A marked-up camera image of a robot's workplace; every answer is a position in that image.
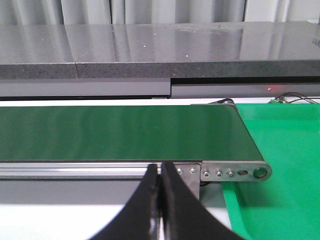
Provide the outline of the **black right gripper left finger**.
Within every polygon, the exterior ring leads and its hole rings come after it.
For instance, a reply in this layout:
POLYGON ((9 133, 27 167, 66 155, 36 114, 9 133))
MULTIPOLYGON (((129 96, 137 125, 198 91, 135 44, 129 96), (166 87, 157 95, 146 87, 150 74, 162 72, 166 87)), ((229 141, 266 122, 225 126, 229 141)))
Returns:
POLYGON ((123 209, 92 240, 157 240, 159 176, 156 164, 147 167, 140 184, 123 209))

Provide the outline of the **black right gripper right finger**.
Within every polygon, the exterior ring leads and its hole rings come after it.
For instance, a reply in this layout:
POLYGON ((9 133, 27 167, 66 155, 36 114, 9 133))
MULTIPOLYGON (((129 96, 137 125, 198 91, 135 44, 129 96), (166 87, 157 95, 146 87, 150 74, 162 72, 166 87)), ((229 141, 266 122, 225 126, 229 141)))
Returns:
POLYGON ((172 162, 161 165, 161 203, 166 240, 242 240, 199 202, 172 162))

